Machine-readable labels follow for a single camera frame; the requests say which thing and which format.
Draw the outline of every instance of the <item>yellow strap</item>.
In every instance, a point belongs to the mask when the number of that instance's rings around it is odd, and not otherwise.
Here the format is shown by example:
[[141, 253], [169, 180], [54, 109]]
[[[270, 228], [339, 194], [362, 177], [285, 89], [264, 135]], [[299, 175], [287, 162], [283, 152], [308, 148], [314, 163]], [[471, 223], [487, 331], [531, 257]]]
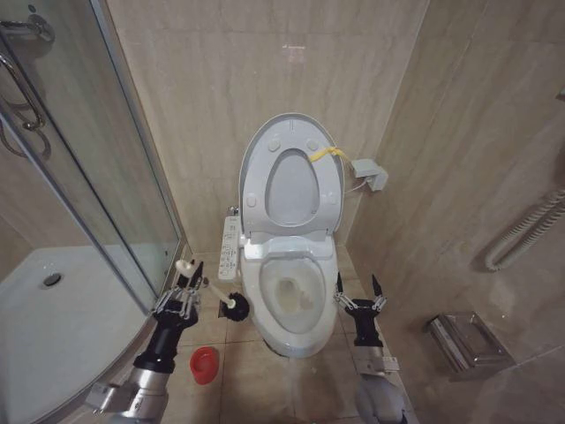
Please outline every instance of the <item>yellow strap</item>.
[[339, 149], [339, 148], [324, 148], [323, 150], [321, 150], [321, 151], [319, 151], [319, 152], [316, 152], [316, 153], [314, 153], [313, 155], [311, 155], [311, 156], [309, 157], [310, 162], [316, 162], [318, 159], [320, 159], [322, 156], [324, 156], [324, 155], [326, 155], [326, 154], [328, 154], [328, 153], [330, 153], [330, 154], [333, 155], [333, 156], [336, 156], [336, 155], [337, 155], [337, 156], [340, 156], [340, 157], [342, 157], [343, 159], [345, 159], [346, 161], [349, 161], [349, 160], [350, 160], [350, 158], [347, 157], [347, 156], [345, 155], [345, 153], [344, 153], [341, 149]]

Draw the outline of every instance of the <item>shower enclosure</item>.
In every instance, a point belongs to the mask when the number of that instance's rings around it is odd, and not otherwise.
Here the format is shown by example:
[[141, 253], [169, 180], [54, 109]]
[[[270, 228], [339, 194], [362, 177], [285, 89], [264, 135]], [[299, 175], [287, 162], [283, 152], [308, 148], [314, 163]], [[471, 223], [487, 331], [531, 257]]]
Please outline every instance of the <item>shower enclosure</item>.
[[136, 337], [185, 248], [106, 4], [0, 4], [0, 422], [48, 417]]

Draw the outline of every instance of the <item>beige floor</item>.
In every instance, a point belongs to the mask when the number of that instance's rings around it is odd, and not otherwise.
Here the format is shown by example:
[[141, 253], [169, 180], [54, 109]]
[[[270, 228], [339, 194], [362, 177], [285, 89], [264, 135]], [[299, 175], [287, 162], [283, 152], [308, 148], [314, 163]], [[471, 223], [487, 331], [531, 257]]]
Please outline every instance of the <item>beige floor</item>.
[[[366, 297], [344, 248], [339, 248], [338, 257], [345, 292], [352, 298]], [[217, 272], [217, 258], [217, 254], [197, 257], [205, 262], [205, 274], [211, 279]], [[350, 349], [355, 325], [348, 315], [338, 315], [326, 347], [305, 360], [272, 353], [251, 320], [229, 322], [217, 315], [217, 299], [203, 290], [200, 321], [181, 337], [163, 423], [363, 422], [354, 401], [358, 375]], [[202, 345], [216, 348], [221, 358], [217, 377], [206, 386], [194, 382], [188, 367], [192, 352]], [[397, 375], [391, 379], [402, 385]], [[417, 423], [408, 405], [409, 423]], [[93, 422], [92, 416], [82, 411], [66, 422], [88, 421]]]

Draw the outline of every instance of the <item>wall outlet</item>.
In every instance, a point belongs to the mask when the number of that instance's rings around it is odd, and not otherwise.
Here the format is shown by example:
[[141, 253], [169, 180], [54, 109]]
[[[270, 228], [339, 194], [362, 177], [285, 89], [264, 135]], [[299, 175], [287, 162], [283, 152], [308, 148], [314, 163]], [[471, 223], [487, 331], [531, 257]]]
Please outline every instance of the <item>wall outlet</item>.
[[377, 175], [373, 175], [372, 177], [367, 178], [367, 185], [371, 188], [374, 192], [379, 192], [383, 188], [388, 181], [388, 172], [384, 170], [384, 168], [379, 166], [379, 173]]
[[374, 192], [385, 188], [388, 180], [388, 173], [384, 168], [377, 165], [373, 159], [357, 159], [351, 161], [355, 178], [364, 178], [367, 185]]

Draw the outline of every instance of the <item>toilet paper holder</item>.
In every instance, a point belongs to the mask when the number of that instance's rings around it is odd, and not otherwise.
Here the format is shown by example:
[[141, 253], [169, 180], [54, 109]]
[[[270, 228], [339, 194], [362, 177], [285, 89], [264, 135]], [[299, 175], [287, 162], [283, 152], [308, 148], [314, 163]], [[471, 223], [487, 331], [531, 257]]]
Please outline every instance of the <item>toilet paper holder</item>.
[[439, 314], [426, 327], [455, 373], [453, 380], [485, 379], [516, 364], [475, 312]]

